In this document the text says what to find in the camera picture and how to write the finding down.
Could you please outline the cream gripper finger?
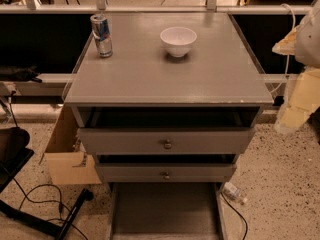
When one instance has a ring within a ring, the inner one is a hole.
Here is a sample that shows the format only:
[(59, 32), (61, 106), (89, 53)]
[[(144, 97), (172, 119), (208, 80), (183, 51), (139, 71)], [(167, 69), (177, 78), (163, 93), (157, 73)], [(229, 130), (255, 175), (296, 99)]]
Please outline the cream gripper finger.
[(272, 47), (272, 52), (279, 55), (294, 55), (297, 28), (293, 28), (282, 40)]
[(307, 67), (286, 84), (274, 129), (281, 134), (297, 131), (320, 107), (320, 69)]

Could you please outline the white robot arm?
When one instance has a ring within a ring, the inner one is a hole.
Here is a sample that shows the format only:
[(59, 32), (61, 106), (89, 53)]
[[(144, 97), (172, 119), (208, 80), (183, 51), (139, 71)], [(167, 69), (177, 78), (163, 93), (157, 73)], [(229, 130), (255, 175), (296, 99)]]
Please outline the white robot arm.
[(286, 97), (280, 107), (275, 130), (288, 134), (298, 130), (320, 108), (320, 10), (311, 9), (272, 52), (293, 55), (305, 66), (294, 85), (286, 85)]

